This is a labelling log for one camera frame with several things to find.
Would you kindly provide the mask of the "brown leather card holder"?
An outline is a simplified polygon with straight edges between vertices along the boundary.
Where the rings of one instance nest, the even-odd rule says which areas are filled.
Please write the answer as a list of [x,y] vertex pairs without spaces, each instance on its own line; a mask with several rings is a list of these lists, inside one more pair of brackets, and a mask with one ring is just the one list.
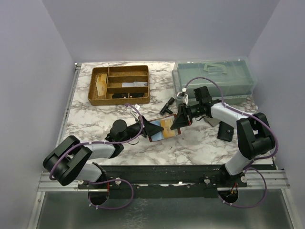
[[171,130],[171,126],[176,117],[176,114],[171,114],[165,117],[161,117],[158,119],[150,120],[151,124],[162,127],[163,130],[149,137],[150,142],[157,142],[161,140],[165,140],[168,138],[172,138],[181,134],[180,128]]

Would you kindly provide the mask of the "tan credit card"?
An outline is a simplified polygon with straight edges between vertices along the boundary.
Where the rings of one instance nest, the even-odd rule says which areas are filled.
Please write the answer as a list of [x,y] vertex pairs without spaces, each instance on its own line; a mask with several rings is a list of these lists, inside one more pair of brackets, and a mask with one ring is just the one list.
[[169,116],[160,120],[160,125],[164,128],[164,130],[162,131],[164,139],[172,138],[181,134],[181,131],[179,129],[171,129],[173,121],[174,116]]

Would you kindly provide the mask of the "gold card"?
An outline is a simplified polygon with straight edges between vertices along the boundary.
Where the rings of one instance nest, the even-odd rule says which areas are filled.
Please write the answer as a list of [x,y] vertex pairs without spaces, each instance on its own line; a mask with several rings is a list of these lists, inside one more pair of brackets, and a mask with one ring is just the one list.
[[96,79],[96,89],[98,96],[105,96],[107,90],[107,74],[101,73]]

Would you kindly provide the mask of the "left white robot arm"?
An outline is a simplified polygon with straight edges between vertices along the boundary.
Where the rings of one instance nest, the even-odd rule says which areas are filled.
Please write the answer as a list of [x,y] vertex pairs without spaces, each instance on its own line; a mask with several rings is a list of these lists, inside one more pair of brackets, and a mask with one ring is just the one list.
[[124,149],[124,143],[139,135],[147,138],[164,130],[160,122],[153,124],[145,117],[142,120],[143,123],[137,121],[130,126],[122,119],[116,120],[106,139],[100,143],[81,143],[77,137],[70,135],[44,159],[42,165],[62,186],[78,179],[89,181],[94,188],[102,188],[106,181],[103,169],[96,163],[88,164],[87,161],[117,157]]

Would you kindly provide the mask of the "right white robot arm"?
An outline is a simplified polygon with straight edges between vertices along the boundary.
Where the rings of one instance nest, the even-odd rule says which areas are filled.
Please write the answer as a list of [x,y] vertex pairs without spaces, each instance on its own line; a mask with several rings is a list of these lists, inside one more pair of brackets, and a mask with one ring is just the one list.
[[238,151],[220,168],[219,182],[230,187],[236,182],[243,169],[257,156],[264,155],[276,146],[275,138],[263,113],[249,114],[213,100],[206,86],[194,89],[198,104],[178,105],[178,113],[171,126],[172,130],[190,126],[193,118],[205,115],[221,120],[237,131]]

